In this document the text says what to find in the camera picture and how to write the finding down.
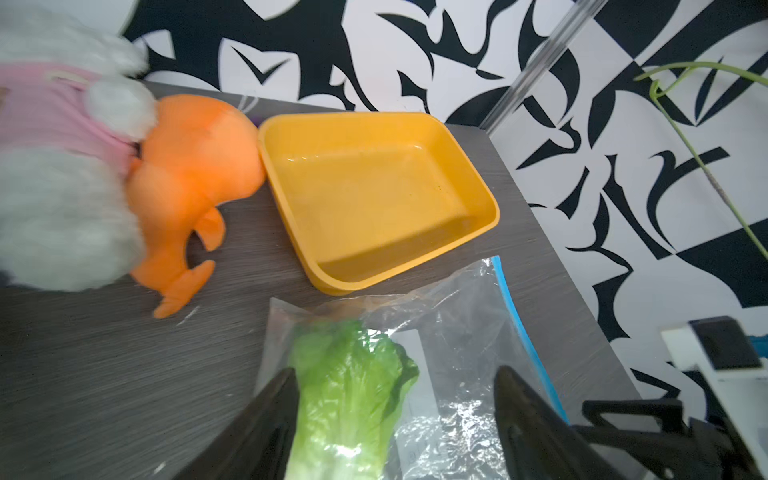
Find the chinese cabbage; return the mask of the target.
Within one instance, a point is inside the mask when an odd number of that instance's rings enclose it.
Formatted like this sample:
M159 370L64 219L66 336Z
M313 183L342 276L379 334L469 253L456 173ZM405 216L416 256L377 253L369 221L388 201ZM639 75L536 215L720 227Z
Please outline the chinese cabbage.
M299 327L288 356L299 387L288 479L378 479L419 368L359 320Z

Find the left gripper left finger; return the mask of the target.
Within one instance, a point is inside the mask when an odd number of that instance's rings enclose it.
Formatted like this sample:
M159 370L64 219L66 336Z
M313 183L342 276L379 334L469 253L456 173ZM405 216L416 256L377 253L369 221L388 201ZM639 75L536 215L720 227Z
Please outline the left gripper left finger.
M297 426L295 370L281 370L177 479L282 479Z

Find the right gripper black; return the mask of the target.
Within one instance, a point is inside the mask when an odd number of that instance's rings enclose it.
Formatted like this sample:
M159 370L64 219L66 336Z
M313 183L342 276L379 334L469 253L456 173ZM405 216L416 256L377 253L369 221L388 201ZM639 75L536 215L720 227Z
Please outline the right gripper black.
M590 444L625 451L660 479L761 479L757 463L728 421L683 420L676 399L586 401L589 426L574 429ZM650 417L658 432L623 430L606 414Z

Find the clear zipper bag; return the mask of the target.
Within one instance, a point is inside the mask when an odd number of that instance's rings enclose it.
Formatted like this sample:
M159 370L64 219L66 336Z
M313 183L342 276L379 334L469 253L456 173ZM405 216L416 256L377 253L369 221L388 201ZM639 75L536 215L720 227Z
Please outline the clear zipper bag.
M557 413L563 406L530 340L498 257L406 294L337 299L307 310L269 303L259 386L290 368L300 326L359 320L400 344L419 368L378 479L504 479L493 383L509 366Z

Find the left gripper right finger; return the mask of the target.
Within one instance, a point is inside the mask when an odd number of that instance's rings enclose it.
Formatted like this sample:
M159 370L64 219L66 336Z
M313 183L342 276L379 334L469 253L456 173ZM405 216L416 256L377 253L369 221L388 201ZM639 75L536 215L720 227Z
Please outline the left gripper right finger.
M621 479L511 367L494 379L498 437L511 479Z

